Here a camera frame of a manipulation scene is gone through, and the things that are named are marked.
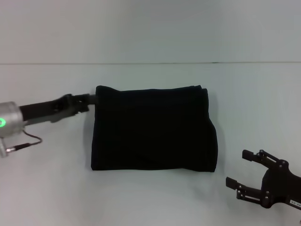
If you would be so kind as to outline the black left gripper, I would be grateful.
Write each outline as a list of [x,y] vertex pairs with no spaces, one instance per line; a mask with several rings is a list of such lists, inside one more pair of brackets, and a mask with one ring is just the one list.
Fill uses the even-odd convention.
[[54,123],[79,113],[86,113],[89,111],[88,105],[95,105],[96,103],[96,95],[82,94],[72,96],[67,94],[52,101],[20,106],[20,110],[23,121],[26,124],[37,124],[47,121]]

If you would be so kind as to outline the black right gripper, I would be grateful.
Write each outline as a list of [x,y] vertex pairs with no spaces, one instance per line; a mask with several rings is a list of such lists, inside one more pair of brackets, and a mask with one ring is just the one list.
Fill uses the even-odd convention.
[[289,170],[289,163],[260,150],[253,153],[242,151],[242,158],[254,161],[268,168],[263,176],[261,190],[247,187],[238,181],[226,177],[226,186],[236,191],[236,198],[251,203],[261,203],[269,209],[276,203],[284,203],[301,208],[301,178]]

